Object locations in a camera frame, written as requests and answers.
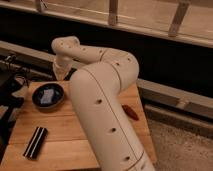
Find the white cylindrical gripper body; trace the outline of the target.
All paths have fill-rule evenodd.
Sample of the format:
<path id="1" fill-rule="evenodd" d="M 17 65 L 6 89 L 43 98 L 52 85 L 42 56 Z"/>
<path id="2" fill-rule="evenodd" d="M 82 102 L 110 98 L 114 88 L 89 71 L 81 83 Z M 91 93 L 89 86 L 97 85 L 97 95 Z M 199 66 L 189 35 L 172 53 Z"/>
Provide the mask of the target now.
<path id="1" fill-rule="evenodd" d="M 53 72 L 58 81 L 62 81 L 72 68 L 71 58 L 56 57 L 53 61 Z"/>

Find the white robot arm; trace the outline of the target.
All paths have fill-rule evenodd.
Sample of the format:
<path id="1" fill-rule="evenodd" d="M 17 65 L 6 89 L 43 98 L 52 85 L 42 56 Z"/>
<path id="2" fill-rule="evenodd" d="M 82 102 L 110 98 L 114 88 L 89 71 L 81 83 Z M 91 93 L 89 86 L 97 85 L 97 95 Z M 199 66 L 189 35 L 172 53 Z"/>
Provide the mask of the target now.
<path id="1" fill-rule="evenodd" d="M 70 100 L 102 171 L 155 171 L 118 101 L 136 82 L 139 64 L 129 52 L 85 46 L 75 36 L 56 38 L 53 71 L 62 80 L 72 63 L 84 64 L 70 78 Z"/>

